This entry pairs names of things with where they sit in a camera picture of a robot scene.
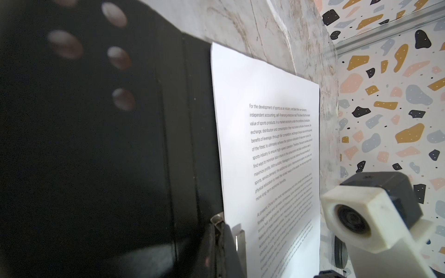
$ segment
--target gray blue shape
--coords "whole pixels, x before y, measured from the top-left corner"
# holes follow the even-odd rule
[[[349,105],[349,101],[348,100],[339,100],[338,101],[338,106],[342,107],[342,108],[348,108]]]
[[[344,0],[329,0],[328,5],[329,6],[335,6],[343,2]]]
[[[356,20],[355,18],[352,20],[348,20],[348,21],[343,21],[343,22],[339,22],[337,23],[337,25],[335,25],[335,28],[339,28],[339,29],[343,29],[346,26],[350,25],[354,20]]]
[[[343,118],[338,122],[338,124],[340,125],[340,131],[342,131],[344,127],[348,124],[348,119]]]
[[[384,8],[385,8],[385,5],[378,6],[377,8],[374,9],[374,12],[379,12],[379,11],[383,10]]]
[[[445,141],[445,134],[441,130],[431,132],[426,136],[428,142],[436,144]]]
[[[346,168],[343,166],[340,166],[340,177],[347,177],[347,176],[349,176],[349,174],[346,171]]]
[[[444,201],[437,201],[436,202],[436,213],[442,218],[445,218],[445,202]]]
[[[430,105],[433,99],[425,94],[417,85],[409,85],[406,87],[406,100],[411,104]]]
[[[445,227],[444,226],[437,226],[436,227],[436,234],[445,237]]]
[[[406,7],[406,5],[408,5],[412,0],[403,0],[402,2],[399,3],[399,5],[402,5],[400,7],[400,9],[403,9]]]
[[[362,151],[364,153],[368,153],[370,151],[372,151],[373,149],[377,148],[378,146],[380,146],[381,143],[381,139],[380,139],[380,135],[378,133],[374,133],[371,138],[369,138],[368,140],[363,141],[362,144]]]
[[[420,166],[417,166],[416,164],[414,164],[414,162],[410,162],[410,163],[409,163],[409,167],[410,167],[411,169],[413,169],[413,171],[414,171],[416,174],[420,173]]]
[[[351,275],[352,271],[349,268],[345,268],[344,271],[346,271],[345,277]]]
[[[443,31],[445,30],[445,18],[440,19],[434,26],[433,31]]]
[[[380,49],[383,50],[383,56],[386,56],[386,54],[388,54],[388,52],[391,50],[391,48],[394,46],[395,43],[396,43],[395,40],[389,39],[382,46],[380,46]]]
[[[367,121],[365,122],[365,125],[366,125],[369,129],[371,129],[371,128],[373,128],[374,126],[376,126],[376,125],[379,123],[379,119],[382,118],[382,117],[383,117],[383,115],[380,115],[380,114],[375,115],[375,116],[372,117],[371,119],[367,120]]]

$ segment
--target gray marble surface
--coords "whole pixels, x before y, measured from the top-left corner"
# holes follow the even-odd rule
[[[142,1],[183,32],[319,84],[320,194],[339,184],[337,58],[313,0]],[[321,228],[320,269],[339,271],[323,217]]]

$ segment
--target blurred circle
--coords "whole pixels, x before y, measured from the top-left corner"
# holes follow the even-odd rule
[[[51,49],[60,57],[76,60],[83,55],[82,43],[67,31],[53,30],[47,39]]]
[[[110,63],[120,70],[126,70],[131,67],[131,59],[125,50],[120,47],[112,46],[107,51]]]
[[[103,3],[102,13],[106,19],[116,27],[124,28],[128,23],[127,16],[118,6],[113,3]]]
[[[360,213],[347,205],[340,205],[337,215],[340,222],[356,234],[366,234],[370,231],[368,223]]]
[[[136,107],[133,94],[127,89],[116,89],[112,93],[114,105],[124,111],[132,111]]]
[[[76,6],[78,0],[53,0],[54,3],[65,8],[72,8]]]

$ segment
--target pink shape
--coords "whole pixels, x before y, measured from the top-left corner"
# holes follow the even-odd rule
[[[433,70],[431,71],[432,73],[438,74],[440,73],[442,70],[441,68],[439,68],[438,66],[433,67]]]
[[[322,0],[314,0],[315,6],[317,6],[318,12],[321,12],[321,9],[323,9],[323,1]]]
[[[429,64],[429,61],[423,61],[423,62],[412,64],[405,70],[405,72],[402,74],[402,76],[409,77],[411,74],[415,73],[416,71],[425,67],[428,64]]]
[[[435,271],[441,272],[441,268],[435,263],[431,265],[431,268],[434,269]]]
[[[345,18],[348,18],[348,17],[352,16],[358,9],[360,9],[360,6],[359,7],[353,7],[352,10],[349,12],[349,14]]]
[[[356,146],[353,146],[349,149],[344,150],[344,154],[346,155],[346,157],[351,160],[352,157],[354,156],[354,154],[356,154],[359,151],[359,149],[357,149]]]
[[[396,155],[400,157],[407,157],[408,155],[414,155],[414,154],[420,154],[420,151],[414,147],[408,147],[396,153]]]
[[[395,115],[394,117],[391,118],[391,122],[395,125],[397,125],[399,123],[399,120],[400,120],[399,115]]]
[[[358,132],[354,133],[354,135],[352,137],[354,138],[354,140],[357,143],[360,143],[360,141],[363,140],[363,132],[361,132],[361,130],[359,130]]]
[[[360,88],[363,77],[358,73],[351,73],[340,85],[340,93],[355,93]]]
[[[391,94],[389,95],[390,97],[401,97],[403,94],[402,89],[400,89],[399,87],[394,87],[394,89],[392,89]]]
[[[433,180],[429,180],[434,187],[434,190],[439,190],[445,185],[445,178],[438,177]]]
[[[389,153],[388,152],[379,152],[377,155],[377,160],[380,162],[388,162]]]
[[[369,30],[371,30],[372,28],[365,28],[363,30],[361,30],[360,32],[357,33],[357,35],[363,34],[364,32],[367,32]]]

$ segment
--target black binder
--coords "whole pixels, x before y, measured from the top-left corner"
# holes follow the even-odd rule
[[[111,2],[126,27],[98,0],[26,1],[6,26],[0,249],[13,277],[187,277],[223,211],[210,44],[136,0]],[[52,30],[83,56],[55,54]],[[113,104],[117,88],[134,111]]]

